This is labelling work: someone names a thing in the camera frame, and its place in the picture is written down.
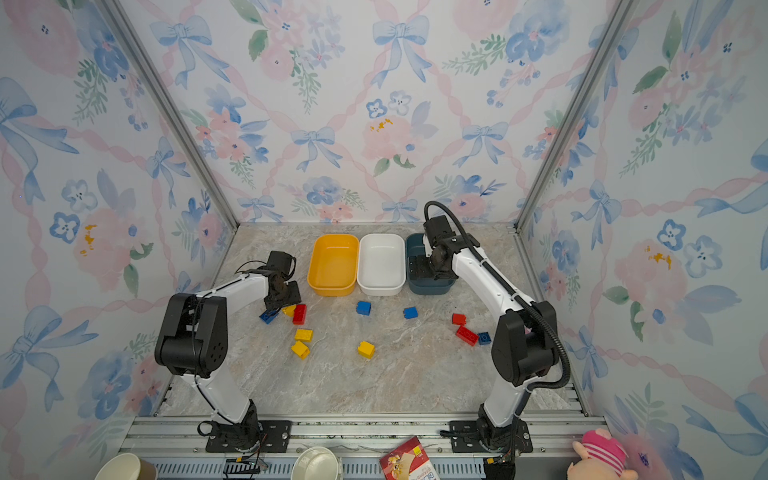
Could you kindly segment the dark teal plastic bin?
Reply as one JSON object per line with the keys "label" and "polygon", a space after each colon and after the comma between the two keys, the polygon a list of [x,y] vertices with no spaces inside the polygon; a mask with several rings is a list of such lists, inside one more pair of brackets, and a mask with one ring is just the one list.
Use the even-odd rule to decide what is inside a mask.
{"label": "dark teal plastic bin", "polygon": [[454,279],[435,278],[428,269],[426,250],[422,234],[411,234],[406,238],[406,279],[410,290],[417,295],[444,295],[455,283]]}

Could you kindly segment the yellow plastic bin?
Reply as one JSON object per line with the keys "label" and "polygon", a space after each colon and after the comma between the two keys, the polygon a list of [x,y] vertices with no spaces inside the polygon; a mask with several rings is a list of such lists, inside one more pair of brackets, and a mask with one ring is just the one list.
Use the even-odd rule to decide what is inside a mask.
{"label": "yellow plastic bin", "polygon": [[350,295],[356,286],[359,240],[350,234],[326,234],[314,244],[307,281],[323,297]]}

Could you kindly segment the white plastic bin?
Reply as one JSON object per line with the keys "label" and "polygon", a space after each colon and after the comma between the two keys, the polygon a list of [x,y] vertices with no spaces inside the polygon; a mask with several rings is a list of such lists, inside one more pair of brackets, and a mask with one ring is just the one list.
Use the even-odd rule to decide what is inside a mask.
{"label": "white plastic bin", "polygon": [[372,233],[360,240],[357,284],[368,296],[394,296],[406,282],[405,240],[396,234]]}

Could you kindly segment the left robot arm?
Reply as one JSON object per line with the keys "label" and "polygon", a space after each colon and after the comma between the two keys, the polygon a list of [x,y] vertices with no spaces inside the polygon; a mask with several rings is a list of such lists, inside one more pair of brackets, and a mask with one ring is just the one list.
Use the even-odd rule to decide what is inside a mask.
{"label": "left robot arm", "polygon": [[154,350],[155,362],[202,397],[211,418],[198,425],[209,453],[253,452],[268,435],[257,407],[224,366],[229,317],[262,301],[269,315],[301,302],[298,283],[287,273],[259,268],[200,293],[170,297]]}

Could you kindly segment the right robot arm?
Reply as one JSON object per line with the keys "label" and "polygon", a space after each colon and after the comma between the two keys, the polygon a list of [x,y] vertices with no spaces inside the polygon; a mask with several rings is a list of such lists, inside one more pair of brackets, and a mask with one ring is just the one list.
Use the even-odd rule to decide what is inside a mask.
{"label": "right robot arm", "polygon": [[472,236],[425,234],[424,243],[426,271],[463,280],[497,317],[491,344],[497,378],[479,408],[477,438],[490,452],[515,450],[514,437],[532,393],[557,390],[571,380],[556,312],[550,303],[536,302],[513,285]]}

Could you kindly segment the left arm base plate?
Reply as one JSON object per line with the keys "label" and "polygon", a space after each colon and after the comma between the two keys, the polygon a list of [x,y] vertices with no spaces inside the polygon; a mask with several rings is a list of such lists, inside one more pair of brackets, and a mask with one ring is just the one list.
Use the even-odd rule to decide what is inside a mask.
{"label": "left arm base plate", "polygon": [[292,426],[289,420],[259,420],[251,425],[203,421],[198,434],[207,438],[206,453],[285,453]]}

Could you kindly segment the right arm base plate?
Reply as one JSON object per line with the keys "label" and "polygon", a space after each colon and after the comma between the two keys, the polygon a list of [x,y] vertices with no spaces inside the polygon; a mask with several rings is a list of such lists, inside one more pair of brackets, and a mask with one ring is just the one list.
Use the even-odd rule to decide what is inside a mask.
{"label": "right arm base plate", "polygon": [[519,455],[533,451],[532,436],[523,420],[506,427],[495,427],[484,419],[453,420],[439,434],[450,441],[453,453]]}

